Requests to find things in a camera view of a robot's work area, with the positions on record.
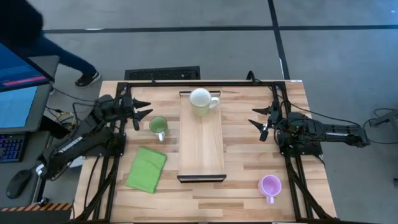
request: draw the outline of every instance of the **wooden tray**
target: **wooden tray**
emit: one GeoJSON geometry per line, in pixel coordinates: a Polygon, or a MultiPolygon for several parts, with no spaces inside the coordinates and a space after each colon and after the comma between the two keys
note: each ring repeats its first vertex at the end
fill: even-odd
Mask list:
{"type": "MultiPolygon", "coordinates": [[[[222,182],[224,171],[223,133],[220,102],[202,116],[195,116],[190,92],[180,92],[180,165],[182,182],[222,182]]],[[[220,97],[220,92],[211,93],[220,97]]]]}

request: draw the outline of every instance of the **wooden table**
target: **wooden table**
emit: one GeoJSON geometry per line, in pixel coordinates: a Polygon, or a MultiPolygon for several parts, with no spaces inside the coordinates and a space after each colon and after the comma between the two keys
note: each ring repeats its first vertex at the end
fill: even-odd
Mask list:
{"type": "MultiPolygon", "coordinates": [[[[285,81],[289,100],[308,109],[302,82],[285,81]]],[[[117,81],[103,82],[100,96],[115,96],[117,81]]],[[[120,158],[112,222],[269,222],[294,221],[294,211],[284,158],[274,142],[272,131],[266,142],[259,141],[259,131],[248,119],[264,122],[267,117],[251,111],[265,108],[272,102],[272,93],[266,87],[221,86],[208,88],[221,90],[221,115],[224,146],[224,164],[227,178],[222,183],[181,184],[178,174],[179,143],[179,91],[192,91],[195,87],[134,87],[133,97],[149,101],[154,111],[143,119],[141,130],[135,131],[131,122],[126,125],[127,143],[120,158]],[[170,134],[160,143],[149,130],[154,116],[164,116],[170,134]],[[139,146],[167,155],[155,194],[148,194],[124,185],[139,146]],[[268,205],[258,192],[257,182],[273,174],[282,181],[282,191],[275,204],[268,205]]],[[[327,213],[336,216],[328,179],[323,164],[313,156],[302,156],[309,191],[327,213]]],[[[81,171],[75,197],[75,211],[79,215],[95,158],[86,159],[81,171]]],[[[98,189],[102,158],[99,160],[90,185],[88,201],[98,189]]],[[[297,189],[300,210],[306,217],[302,194],[297,189]]],[[[106,192],[99,217],[104,217],[106,192]]]]}

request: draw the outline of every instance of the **jeans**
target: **jeans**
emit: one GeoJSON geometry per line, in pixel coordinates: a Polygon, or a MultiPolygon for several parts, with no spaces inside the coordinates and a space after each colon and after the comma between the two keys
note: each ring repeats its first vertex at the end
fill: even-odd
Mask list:
{"type": "Polygon", "coordinates": [[[60,57],[62,65],[81,71],[83,75],[94,75],[96,73],[96,69],[92,64],[79,56],[63,50],[44,35],[41,35],[32,46],[28,48],[19,47],[16,51],[25,57],[57,55],[60,57]]]}

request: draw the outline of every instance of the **person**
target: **person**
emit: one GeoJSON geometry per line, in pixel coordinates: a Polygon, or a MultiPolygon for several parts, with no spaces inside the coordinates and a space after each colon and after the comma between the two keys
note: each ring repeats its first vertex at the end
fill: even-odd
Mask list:
{"type": "Polygon", "coordinates": [[[25,57],[58,55],[60,63],[82,73],[75,82],[86,88],[101,78],[92,64],[44,36],[43,17],[26,0],[0,0],[0,40],[25,57]]]}

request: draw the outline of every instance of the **computer mouse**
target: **computer mouse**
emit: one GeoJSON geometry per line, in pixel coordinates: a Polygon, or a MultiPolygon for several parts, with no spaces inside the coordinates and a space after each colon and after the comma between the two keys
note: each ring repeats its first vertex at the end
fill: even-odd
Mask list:
{"type": "Polygon", "coordinates": [[[11,180],[7,186],[6,195],[9,199],[15,199],[21,196],[24,191],[26,184],[32,177],[31,170],[19,171],[11,180]]]}

